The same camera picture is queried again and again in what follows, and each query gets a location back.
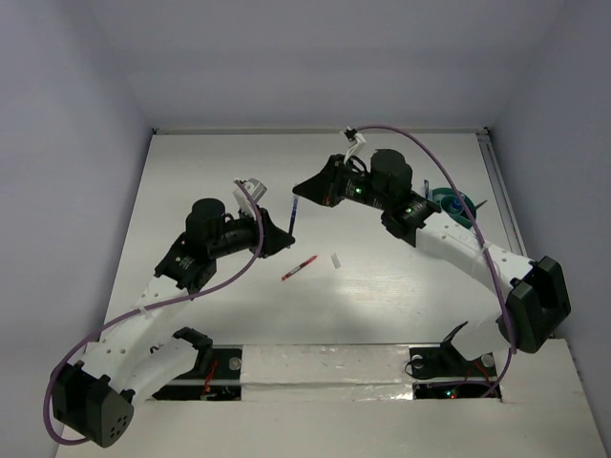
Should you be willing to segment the blue pen with clip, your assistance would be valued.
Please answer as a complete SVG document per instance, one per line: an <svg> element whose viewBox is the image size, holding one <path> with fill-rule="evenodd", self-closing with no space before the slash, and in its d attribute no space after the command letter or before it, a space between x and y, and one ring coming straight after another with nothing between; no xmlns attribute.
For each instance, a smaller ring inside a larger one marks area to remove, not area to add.
<svg viewBox="0 0 611 458"><path fill-rule="evenodd" d="M289 220L289 225L288 225L288 234L290 236L292 236L294 233L295 222L296 222L296 217L297 217L297 212L298 212L298 205L299 205L299 197L296 195L293 195L292 204L291 204L291 214L290 214L290 220Z"/></svg>

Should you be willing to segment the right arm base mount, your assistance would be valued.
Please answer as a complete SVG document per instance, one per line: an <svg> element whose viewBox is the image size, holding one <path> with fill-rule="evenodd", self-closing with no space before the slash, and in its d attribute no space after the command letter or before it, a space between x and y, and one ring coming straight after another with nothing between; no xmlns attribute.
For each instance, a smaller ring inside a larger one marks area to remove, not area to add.
<svg viewBox="0 0 611 458"><path fill-rule="evenodd" d="M404 372L415 380L416 399L502 399L495 357L492 352L465 359L453 346L464 322L438 345L416 346L404 365Z"/></svg>

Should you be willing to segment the clear white pen cap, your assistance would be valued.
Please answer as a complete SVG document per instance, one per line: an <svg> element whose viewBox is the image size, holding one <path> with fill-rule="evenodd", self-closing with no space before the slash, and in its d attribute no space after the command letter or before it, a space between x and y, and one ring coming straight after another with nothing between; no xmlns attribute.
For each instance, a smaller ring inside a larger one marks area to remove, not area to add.
<svg viewBox="0 0 611 458"><path fill-rule="evenodd" d="M339 269L342 266L341 261L336 253L333 253L330 258L335 269Z"/></svg>

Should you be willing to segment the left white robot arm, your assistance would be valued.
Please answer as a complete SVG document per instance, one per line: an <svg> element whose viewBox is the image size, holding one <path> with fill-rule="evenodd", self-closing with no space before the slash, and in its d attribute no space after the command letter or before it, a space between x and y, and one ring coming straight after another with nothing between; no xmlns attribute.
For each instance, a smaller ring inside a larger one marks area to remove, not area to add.
<svg viewBox="0 0 611 458"><path fill-rule="evenodd" d="M113 445L135 410L176 377L205 374L212 363L211 338L171 321L192 300L209 294L206 284L220 258L247 250L268 258L295 239L277 227L266 209L245 200L237 217L215 198L196 201L185 230L155 268L154 276L129 312L105 323L83 340L91 349L76 363L68 357L53 370L43 401L49 435L57 420L102 448Z"/></svg>

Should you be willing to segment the black handled scissors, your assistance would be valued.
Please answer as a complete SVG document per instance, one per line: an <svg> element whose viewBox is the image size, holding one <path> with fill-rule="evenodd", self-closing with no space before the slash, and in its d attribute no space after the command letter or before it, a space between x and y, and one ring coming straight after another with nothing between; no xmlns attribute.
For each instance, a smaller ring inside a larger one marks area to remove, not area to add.
<svg viewBox="0 0 611 458"><path fill-rule="evenodd" d="M477 205L474 207L474 209L475 209L475 210L480 209L480 208L481 208L481 207L483 207L483 206L484 206L484 205L485 205L487 202L488 202L488 200L487 200L487 199L485 199L485 200L483 200L483 201L479 202L479 203L478 203L478 204L477 204Z"/></svg>

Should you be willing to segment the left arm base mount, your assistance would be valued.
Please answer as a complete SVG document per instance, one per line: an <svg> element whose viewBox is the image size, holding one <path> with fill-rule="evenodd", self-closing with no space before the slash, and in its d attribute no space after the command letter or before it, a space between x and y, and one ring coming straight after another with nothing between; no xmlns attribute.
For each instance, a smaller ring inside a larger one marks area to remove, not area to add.
<svg viewBox="0 0 611 458"><path fill-rule="evenodd" d="M193 367L153 394L157 401L239 401L242 398L241 346L214 346L199 331L183 327L174 338L198 351Z"/></svg>

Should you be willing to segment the red pen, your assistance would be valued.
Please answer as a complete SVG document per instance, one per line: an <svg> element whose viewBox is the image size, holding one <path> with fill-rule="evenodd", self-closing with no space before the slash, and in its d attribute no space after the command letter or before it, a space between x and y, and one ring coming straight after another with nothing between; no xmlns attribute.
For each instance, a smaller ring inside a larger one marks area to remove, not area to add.
<svg viewBox="0 0 611 458"><path fill-rule="evenodd" d="M290 271L288 271L287 273L282 275L281 276L281 281L286 281L289 278L293 277L295 274L297 274L298 272L303 270L305 267L309 266L311 263L316 261L317 258L318 258L318 256L314 255L314 256L308 258L307 260L301 262L299 265L297 265L296 267L294 267L293 269L291 269Z"/></svg>

